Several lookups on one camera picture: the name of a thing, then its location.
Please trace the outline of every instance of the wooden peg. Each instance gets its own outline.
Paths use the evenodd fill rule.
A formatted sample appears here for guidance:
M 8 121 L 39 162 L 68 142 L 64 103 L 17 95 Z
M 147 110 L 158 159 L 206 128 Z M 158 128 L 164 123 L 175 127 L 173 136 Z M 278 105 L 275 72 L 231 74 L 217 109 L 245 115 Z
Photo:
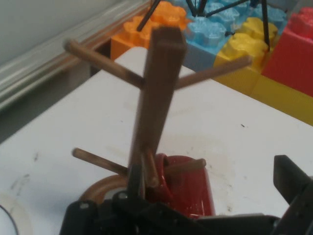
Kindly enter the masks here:
M 90 50 L 89 48 L 80 45 L 74 40 L 67 41 L 64 48 L 69 53 L 77 56 L 81 60 L 91 63 L 98 69 L 105 70 L 122 79 L 123 81 L 138 87 L 139 89 L 143 88 L 144 80 L 141 76 L 119 65 L 118 63 L 115 63 L 100 53 L 94 50 Z
M 188 87 L 190 85 L 193 85 L 199 82 L 203 82 L 207 79 L 211 79 L 214 77 L 225 75 L 230 72 L 234 72 L 248 65 L 251 65 L 251 63 L 252 63 L 251 56 L 243 56 L 239 59 L 236 59 L 231 62 L 227 62 L 217 67 L 209 68 L 208 70 L 204 70 L 204 71 L 200 71 L 197 73 L 193 73 L 191 75 L 187 75 L 178 80 L 175 89 L 178 90 L 178 89 Z
M 184 163 L 169 165 L 164 168 L 165 176 L 173 174 L 186 173 L 194 170 L 202 169 L 206 166 L 205 159 L 191 160 Z
M 97 165 L 97 166 L 102 167 L 106 170 L 117 173 L 121 176 L 124 176 L 124 177 L 127 176 L 127 168 L 126 167 L 119 165 L 117 163 L 111 162 L 107 159 L 101 158 L 101 157 L 94 155 L 92 153 L 89 153 L 83 149 L 80 149 L 80 148 L 73 149 L 72 155 L 78 159 L 81 159 L 85 162 Z
M 144 149 L 142 153 L 142 161 L 146 185 L 151 188 L 159 186 L 155 158 L 150 149 Z

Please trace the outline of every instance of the white tabletop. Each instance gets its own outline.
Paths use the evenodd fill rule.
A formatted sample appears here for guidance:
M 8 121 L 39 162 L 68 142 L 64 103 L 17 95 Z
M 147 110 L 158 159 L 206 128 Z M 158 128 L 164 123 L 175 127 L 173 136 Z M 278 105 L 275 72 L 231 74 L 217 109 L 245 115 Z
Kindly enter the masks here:
M 135 47 L 116 61 L 142 75 L 145 56 Z M 66 207 L 112 175 L 72 157 L 74 147 L 127 164 L 138 95 L 101 71 L 0 145 L 0 204 L 20 235 L 57 235 Z M 206 159 L 217 214 L 281 216 L 273 157 L 312 175 L 312 140 L 311 126 L 209 80 L 175 93 L 158 152 Z

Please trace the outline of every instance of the screw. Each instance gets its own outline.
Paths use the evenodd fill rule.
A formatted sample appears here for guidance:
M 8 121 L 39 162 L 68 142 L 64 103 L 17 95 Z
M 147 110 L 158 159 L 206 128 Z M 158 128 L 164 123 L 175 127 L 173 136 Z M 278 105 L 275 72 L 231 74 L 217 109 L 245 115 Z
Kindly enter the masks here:
M 89 208 L 89 204 L 88 203 L 81 203 L 79 208 L 82 209 L 82 210 L 83 209 L 87 209 L 87 208 Z
M 118 195 L 118 198 L 119 198 L 119 199 L 126 199 L 126 198 L 127 198 L 127 194 L 124 193 L 124 192 L 121 192 L 121 193 Z

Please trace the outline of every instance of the toy building block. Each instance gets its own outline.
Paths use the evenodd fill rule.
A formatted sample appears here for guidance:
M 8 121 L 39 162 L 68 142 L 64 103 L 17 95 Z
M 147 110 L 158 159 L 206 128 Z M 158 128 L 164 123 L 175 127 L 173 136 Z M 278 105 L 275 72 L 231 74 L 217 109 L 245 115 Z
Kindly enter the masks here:
M 122 32 L 111 38 L 111 59 L 128 51 L 132 47 L 149 47 L 151 30 L 160 25 L 178 26 L 181 30 L 186 28 L 189 20 L 186 19 L 186 12 L 183 8 L 172 6 L 171 3 L 161 1 L 154 13 L 147 21 L 143 29 L 138 32 L 137 27 L 143 16 L 135 16 L 131 22 L 123 24 Z
M 243 94 L 250 95 L 260 77 L 260 70 L 267 52 L 268 46 L 263 40 L 251 38 L 248 34 L 236 33 L 218 53 L 214 67 L 243 55 L 252 57 L 252 66 L 220 76 L 215 80 Z
M 313 97 L 260 75 L 250 97 L 313 126 Z
M 141 32 L 137 31 L 137 26 L 143 16 L 135 16 L 131 22 L 123 24 L 123 31 L 111 38 L 111 59 L 115 60 L 132 47 L 148 48 L 151 31 L 160 26 L 160 23 L 148 20 Z
M 252 12 L 252 17 L 262 19 L 262 6 L 259 4 Z M 278 28 L 278 35 L 281 35 L 287 25 L 287 15 L 282 9 L 274 8 L 268 5 L 268 22 Z
M 313 96 L 313 8 L 293 14 L 262 75 Z
M 211 68 L 216 54 L 227 42 L 226 28 L 221 23 L 211 22 L 199 17 L 189 23 L 185 29 L 188 51 L 183 65 L 194 71 Z
M 263 30 L 263 22 L 256 17 L 248 17 L 247 20 L 242 24 L 241 28 L 236 32 L 245 33 L 254 39 L 264 39 L 264 30 Z M 274 38 L 276 37 L 278 32 L 277 27 L 269 23 L 268 24 L 268 33 L 269 33 L 269 41 L 270 44 L 273 44 Z

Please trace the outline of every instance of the orange lego block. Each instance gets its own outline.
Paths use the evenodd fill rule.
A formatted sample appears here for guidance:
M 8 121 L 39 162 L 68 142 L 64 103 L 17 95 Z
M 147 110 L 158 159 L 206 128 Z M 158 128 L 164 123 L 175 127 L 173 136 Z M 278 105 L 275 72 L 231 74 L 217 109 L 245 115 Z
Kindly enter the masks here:
M 161 1 L 141 32 L 137 26 L 143 16 L 135 16 L 131 22 L 123 24 L 121 33 L 111 38 L 111 59 L 115 60 L 132 47 L 149 47 L 151 31 L 160 25 L 177 26 L 184 30 L 190 20 L 186 19 L 186 11 L 179 6 Z
M 166 26 L 179 26 L 184 30 L 188 21 L 186 11 L 179 6 L 173 6 L 170 2 L 161 1 L 150 18 L 153 22 L 158 22 Z

